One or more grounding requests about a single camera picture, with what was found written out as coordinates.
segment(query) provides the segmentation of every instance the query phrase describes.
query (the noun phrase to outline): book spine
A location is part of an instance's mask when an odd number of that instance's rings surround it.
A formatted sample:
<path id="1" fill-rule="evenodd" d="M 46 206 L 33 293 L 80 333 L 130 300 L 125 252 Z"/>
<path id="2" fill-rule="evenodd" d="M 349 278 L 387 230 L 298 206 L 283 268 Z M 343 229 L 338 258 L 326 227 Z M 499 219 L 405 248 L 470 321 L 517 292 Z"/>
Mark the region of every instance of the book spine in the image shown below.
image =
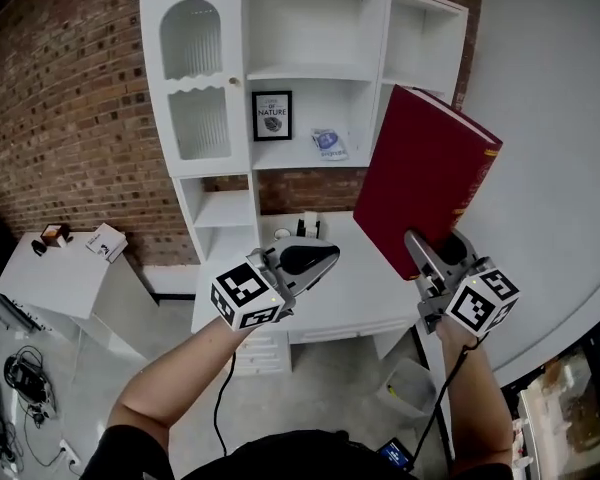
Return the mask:
<path id="1" fill-rule="evenodd" d="M 474 196 L 478 192 L 478 189 L 482 185 L 482 182 L 487 177 L 487 173 L 489 172 L 489 169 L 491 169 L 491 166 L 493 165 L 493 162 L 495 161 L 499 152 L 500 152 L 500 147 L 496 147 L 496 148 L 492 148 L 492 149 L 485 149 L 483 151 L 484 162 L 482 163 L 482 165 L 480 166 L 480 168 L 477 171 L 476 179 L 469 187 L 469 191 L 467 192 L 467 197 L 460 203 L 460 206 L 458 208 L 455 208 L 452 211 L 454 219 L 453 219 L 453 224 L 451 225 L 451 229 L 454 229 L 456 227 L 456 225 L 458 224 L 458 221 L 464 215 L 464 212 L 467 210 L 469 203 L 471 203 Z"/>

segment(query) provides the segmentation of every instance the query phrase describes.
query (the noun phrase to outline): power strip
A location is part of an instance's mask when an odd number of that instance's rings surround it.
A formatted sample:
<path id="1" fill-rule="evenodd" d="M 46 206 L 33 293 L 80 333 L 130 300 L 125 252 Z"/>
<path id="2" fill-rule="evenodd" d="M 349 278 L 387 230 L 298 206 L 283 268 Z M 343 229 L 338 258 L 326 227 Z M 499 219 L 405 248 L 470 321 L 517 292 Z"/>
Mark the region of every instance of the power strip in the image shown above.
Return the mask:
<path id="1" fill-rule="evenodd" d="M 69 461 L 69 464 L 76 466 L 76 467 L 79 466 L 80 464 L 82 464 L 80 457 L 78 457 L 78 454 L 73 451 L 73 448 L 71 448 L 71 446 L 69 446 L 69 443 L 67 443 L 66 440 L 62 439 L 60 441 L 60 449 L 64 450 L 64 452 L 67 454 L 67 459 Z"/>

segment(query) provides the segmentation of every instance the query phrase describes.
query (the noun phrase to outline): glass cabinet door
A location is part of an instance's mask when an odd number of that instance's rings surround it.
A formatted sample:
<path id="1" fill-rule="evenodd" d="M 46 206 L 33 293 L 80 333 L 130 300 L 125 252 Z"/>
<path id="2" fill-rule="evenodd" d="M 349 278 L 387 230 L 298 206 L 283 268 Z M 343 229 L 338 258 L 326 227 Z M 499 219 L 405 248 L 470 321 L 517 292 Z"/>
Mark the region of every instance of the glass cabinet door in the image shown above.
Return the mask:
<path id="1" fill-rule="evenodd" d="M 521 397 L 542 480 L 600 473 L 600 411 L 582 347 L 548 363 Z"/>

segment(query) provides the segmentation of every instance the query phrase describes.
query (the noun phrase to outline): forearm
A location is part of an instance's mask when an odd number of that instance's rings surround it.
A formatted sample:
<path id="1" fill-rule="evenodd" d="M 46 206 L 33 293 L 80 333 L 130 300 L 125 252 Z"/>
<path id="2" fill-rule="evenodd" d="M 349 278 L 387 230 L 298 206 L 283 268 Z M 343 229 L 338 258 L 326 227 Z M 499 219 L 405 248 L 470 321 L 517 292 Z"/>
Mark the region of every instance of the forearm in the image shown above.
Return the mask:
<path id="1" fill-rule="evenodd" d="M 477 342 L 470 333 L 453 326 L 459 327 L 455 322 L 446 321 L 442 332 L 438 332 L 447 375 L 458 361 L 462 346 L 474 346 Z M 482 346 L 467 353 L 449 385 L 449 402 L 457 459 L 470 460 L 504 452 L 503 456 L 510 460 L 511 415 Z"/>
<path id="2" fill-rule="evenodd" d="M 232 331 L 220 318 L 138 373 L 116 406 L 174 425 L 218 375 L 250 330 Z M 110 418 L 114 420 L 115 407 Z"/>

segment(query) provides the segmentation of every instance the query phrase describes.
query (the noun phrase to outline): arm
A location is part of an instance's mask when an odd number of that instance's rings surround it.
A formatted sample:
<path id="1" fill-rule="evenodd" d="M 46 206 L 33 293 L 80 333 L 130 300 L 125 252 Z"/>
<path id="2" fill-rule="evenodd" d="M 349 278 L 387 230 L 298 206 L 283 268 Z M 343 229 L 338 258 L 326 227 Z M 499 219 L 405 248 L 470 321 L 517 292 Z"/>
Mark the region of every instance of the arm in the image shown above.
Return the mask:
<path id="1" fill-rule="evenodd" d="M 169 429 L 220 373 L 251 330 L 234 332 L 216 318 L 131 379 L 111 410 L 108 426 L 144 430 L 166 451 Z"/>
<path id="2" fill-rule="evenodd" d="M 436 332 L 448 375 L 462 346 L 474 346 L 476 337 L 448 317 L 438 323 Z M 456 452 L 452 476 L 482 464 L 511 466 L 511 415 L 482 346 L 468 352 L 449 385 L 449 401 Z"/>

